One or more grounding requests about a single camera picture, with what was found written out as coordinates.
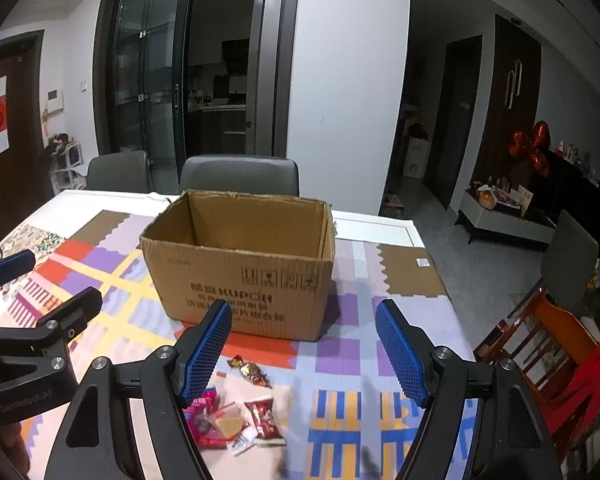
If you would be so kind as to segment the person's left hand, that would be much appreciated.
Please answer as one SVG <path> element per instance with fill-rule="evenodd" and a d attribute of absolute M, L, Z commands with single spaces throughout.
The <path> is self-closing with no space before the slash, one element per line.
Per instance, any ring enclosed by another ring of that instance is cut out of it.
<path fill-rule="evenodd" d="M 0 427 L 0 443 L 15 470 L 26 476 L 30 469 L 30 458 L 21 435 L 20 422 Z"/>

